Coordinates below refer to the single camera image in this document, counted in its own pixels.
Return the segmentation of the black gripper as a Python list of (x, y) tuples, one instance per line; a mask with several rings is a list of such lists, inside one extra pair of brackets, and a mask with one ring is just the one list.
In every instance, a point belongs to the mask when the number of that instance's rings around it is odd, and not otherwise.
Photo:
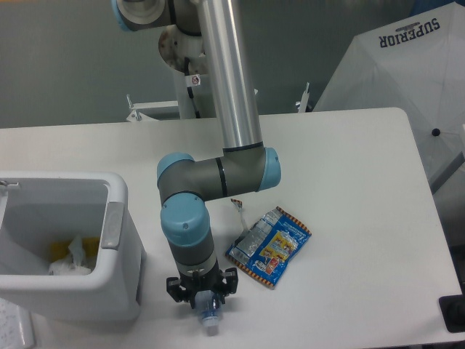
[(213, 291), (219, 294), (222, 304), (230, 294), (235, 294), (238, 288), (238, 270), (236, 267), (224, 271), (211, 269), (202, 276), (190, 276), (180, 273), (180, 278), (168, 277), (166, 291), (177, 302), (186, 302), (191, 308), (195, 307), (195, 293), (200, 291)]

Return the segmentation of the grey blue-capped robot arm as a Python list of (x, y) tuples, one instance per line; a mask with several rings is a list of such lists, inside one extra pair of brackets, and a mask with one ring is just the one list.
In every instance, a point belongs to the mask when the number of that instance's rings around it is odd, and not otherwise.
[(237, 1), (113, 1), (127, 31), (173, 25), (200, 39), (213, 95), (217, 146), (208, 159), (164, 156), (157, 166), (160, 222), (178, 274), (166, 280), (176, 302), (195, 306), (202, 292), (220, 302), (238, 287), (235, 268), (221, 270), (214, 250), (208, 201), (273, 188), (280, 182), (276, 151), (263, 143)]

